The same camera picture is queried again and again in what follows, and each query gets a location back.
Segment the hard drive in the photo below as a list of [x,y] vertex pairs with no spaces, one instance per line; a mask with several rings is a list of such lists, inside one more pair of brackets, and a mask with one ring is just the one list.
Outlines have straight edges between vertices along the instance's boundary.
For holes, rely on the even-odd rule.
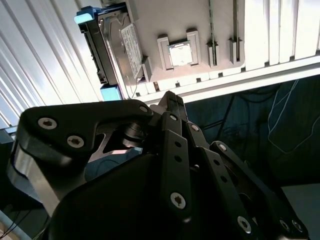
[[136,29],[128,13],[121,9],[99,14],[79,25],[85,34],[102,84],[119,85],[131,98],[143,78],[142,52]]

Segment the hard drive label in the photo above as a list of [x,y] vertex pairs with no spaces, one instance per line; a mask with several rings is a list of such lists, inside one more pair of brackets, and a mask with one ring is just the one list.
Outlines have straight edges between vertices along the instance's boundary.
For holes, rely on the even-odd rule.
[[133,24],[121,30],[124,46],[129,57],[131,69],[136,79],[142,67],[142,55],[138,45],[138,39]]

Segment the cable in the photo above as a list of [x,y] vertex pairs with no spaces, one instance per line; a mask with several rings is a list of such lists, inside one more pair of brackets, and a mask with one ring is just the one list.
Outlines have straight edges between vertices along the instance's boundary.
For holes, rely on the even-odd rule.
[[250,121],[251,121],[251,116],[250,116],[250,107],[249,107],[249,103],[247,101],[244,101],[246,108],[247,108],[247,112],[248,112],[248,124],[246,126],[246,136],[245,136],[245,140],[244,140],[244,147],[242,150],[242,160],[245,160],[245,154],[246,154],[246,150],[247,150],[247,145],[248,145],[248,138],[249,138],[249,134],[250,134]]
[[275,93],[280,87],[281,87],[281,83],[277,84],[277,86],[275,86],[274,88],[267,90],[267,91],[264,91],[264,92],[260,92],[261,87],[259,87],[254,90],[243,91],[242,94],[245,94],[245,95],[266,95],[266,94]]
[[8,229],[7,229],[6,231],[3,232],[3,234],[0,236],[0,239],[1,239],[2,237],[5,237],[5,234],[10,230],[10,228],[13,227],[13,225],[15,224],[15,221],[18,219],[18,216],[19,216],[20,213],[21,213],[21,211],[18,211],[18,212],[15,214],[14,219],[12,220],[11,225],[8,227]]
[[[275,146],[278,150],[280,150],[282,153],[284,153],[284,154],[290,154],[290,153],[292,153],[292,152],[293,152],[294,150],[296,150],[299,146],[301,146],[305,141],[307,141],[307,140],[314,134],[315,125],[316,125],[317,121],[320,119],[320,115],[319,115],[319,116],[316,118],[316,120],[313,122],[313,124],[312,124],[311,133],[310,133],[304,140],[302,140],[302,142],[300,142],[298,145],[296,145],[296,146],[295,146],[292,150],[290,150],[290,151],[284,151],[283,149],[281,149],[279,146],[277,146],[275,143],[273,143],[273,142],[271,141],[271,139],[270,139],[270,134],[271,134],[272,131],[276,128],[276,126],[277,126],[277,124],[278,124],[278,122],[279,122],[279,120],[280,120],[280,118],[281,118],[281,116],[282,116],[282,114],[283,114],[286,106],[287,106],[287,103],[288,103],[288,101],[289,101],[289,98],[290,98],[290,96],[291,96],[291,93],[292,93],[292,91],[295,89],[295,87],[297,86],[298,82],[299,82],[299,79],[296,80],[296,81],[293,83],[293,85],[292,85],[292,87],[291,87],[291,90],[290,90],[278,103],[275,104],[276,99],[277,99],[277,95],[278,95],[278,91],[277,91],[277,93],[276,93],[276,95],[275,95],[275,98],[274,98],[274,101],[273,101],[273,104],[272,104],[271,111],[270,111],[269,116],[268,116],[268,121],[267,121],[267,123],[268,123],[268,129],[269,129],[268,141],[269,141],[273,146]],[[273,128],[270,129],[269,121],[270,121],[271,114],[272,114],[275,106],[278,105],[280,102],[282,102],[283,99],[285,99],[286,96],[287,96],[287,99],[285,100],[283,109],[282,109],[282,111],[280,112],[280,115],[279,115],[277,121],[275,122]]]
[[23,218],[21,218],[21,220],[18,222],[18,223],[16,223],[15,224],[15,226],[14,226],[14,228],[12,228],[10,231],[8,231],[6,234],[3,234],[1,237],[0,237],[0,239],[3,239],[5,236],[7,236],[9,233],[11,233],[13,230],[15,230],[15,228],[19,225],[19,224],[21,224],[21,222],[29,215],[29,213],[31,212],[31,210],[29,210],[27,213],[26,213],[26,215],[24,215],[24,217]]
[[49,216],[46,217],[41,230],[32,238],[32,240],[38,239],[41,236],[41,234],[46,230],[46,227],[47,227],[46,224],[48,220],[49,220]]
[[137,88],[138,88],[138,80],[136,81],[136,84],[135,84],[135,90],[134,90],[132,97],[131,97],[132,99],[134,98],[134,96],[136,94]]
[[264,102],[268,101],[269,99],[271,99],[275,94],[276,94],[276,92],[273,92],[273,93],[271,93],[270,96],[268,96],[262,100],[258,100],[258,101],[250,100],[250,99],[246,98],[245,96],[241,96],[240,94],[238,94],[237,97],[247,101],[248,103],[261,104],[261,103],[264,103]]
[[223,119],[221,119],[219,121],[215,121],[213,123],[210,123],[210,124],[205,125],[205,126],[200,127],[200,128],[203,129],[203,130],[211,129],[213,127],[219,126],[220,124],[222,124],[222,122],[223,122]]
[[280,112],[280,115],[279,115],[279,117],[278,117],[278,119],[277,119],[277,121],[275,122],[275,124],[274,124],[274,126],[273,126],[273,128],[272,129],[270,129],[270,125],[269,125],[269,121],[270,121],[270,116],[271,116],[271,114],[272,114],[272,112],[273,112],[273,110],[274,110],[274,108],[275,108],[275,106],[276,105],[278,105],[280,102],[278,102],[277,104],[275,104],[275,102],[276,102],[276,100],[277,100],[277,96],[278,96],[278,92],[279,91],[276,91],[276,94],[275,94],[275,97],[274,97],[274,100],[273,100],[273,104],[272,104],[272,107],[271,107],[271,110],[270,110],[270,113],[269,113],[269,115],[268,115],[268,130],[269,130],[269,136],[270,136],[270,134],[272,133],[272,131],[276,128],[276,126],[277,126],[277,124],[278,124],[278,122],[279,122],[279,120],[280,120],[280,118],[281,118],[281,116],[282,116],[282,113],[284,112],[284,110],[285,110],[285,108],[286,108],[286,106],[287,106],[287,103],[288,103],[288,101],[289,101],[289,98],[290,98],[290,96],[291,96],[291,93],[292,93],[292,91],[296,88],[296,86],[297,86],[297,84],[298,84],[298,82],[299,82],[299,80],[296,80],[296,81],[294,81],[294,83],[293,83],[293,85],[292,85],[292,87],[291,87],[291,89],[290,89],[290,91],[288,92],[288,97],[287,97],[287,99],[285,100],[285,103],[284,103],[284,106],[283,106],[283,109],[282,109],[282,111]]
[[235,100],[235,95],[232,94],[230,102],[229,102],[229,105],[228,105],[228,107],[227,107],[227,109],[225,111],[225,114],[223,116],[222,123],[221,123],[220,128],[218,130],[218,133],[217,133],[217,135],[215,137],[215,139],[217,139],[217,140],[219,140],[219,138],[221,136],[222,130],[223,130],[224,126],[225,126],[225,123],[227,121],[227,118],[228,118],[228,115],[229,115],[229,112],[230,112],[230,109],[231,109],[231,106],[232,106],[232,103],[234,102],[234,100]]

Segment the screw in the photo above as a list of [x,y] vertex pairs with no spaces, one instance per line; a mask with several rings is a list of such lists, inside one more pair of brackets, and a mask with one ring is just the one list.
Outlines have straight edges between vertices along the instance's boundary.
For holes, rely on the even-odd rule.
[[224,145],[219,144],[219,147],[220,147],[223,151],[227,151],[227,148],[226,148]]
[[286,224],[285,221],[283,221],[282,219],[280,220],[280,223],[282,225],[282,227],[287,231],[287,232],[290,232],[290,228],[288,226],[288,224]]
[[55,129],[58,125],[55,120],[48,117],[42,117],[38,120],[38,125],[42,127],[43,129],[51,130]]
[[173,119],[173,120],[175,120],[175,121],[177,121],[177,118],[176,118],[174,115],[171,115],[171,114],[170,114],[170,118]]
[[186,207],[186,200],[180,193],[171,193],[170,199],[173,205],[175,205],[178,209],[184,209]]
[[199,128],[198,128],[196,125],[191,125],[191,128],[192,128],[193,130],[195,130],[196,132],[199,131]]
[[245,219],[243,216],[238,216],[237,218],[239,226],[247,233],[251,233],[251,226],[250,223]]
[[145,113],[148,112],[148,109],[146,109],[144,106],[140,106],[140,110]]
[[296,229],[298,229],[299,232],[303,232],[302,226],[299,223],[297,223],[297,221],[292,220],[292,224],[293,226],[295,226]]
[[66,141],[71,147],[76,149],[82,148],[85,145],[85,141],[79,136],[70,136]]

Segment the blue connector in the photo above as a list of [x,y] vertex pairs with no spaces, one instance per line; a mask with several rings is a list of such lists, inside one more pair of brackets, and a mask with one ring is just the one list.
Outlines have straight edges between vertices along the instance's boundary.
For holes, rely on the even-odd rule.
[[111,5],[105,8],[100,7],[92,7],[92,6],[86,6],[81,8],[81,11],[78,11],[76,13],[76,16],[74,17],[74,21],[76,24],[83,24],[89,21],[92,21],[95,19],[95,17],[99,14],[106,14],[109,12],[114,12],[116,10],[120,10],[126,7],[125,3]]
[[100,89],[105,102],[123,100],[118,85],[103,85]]

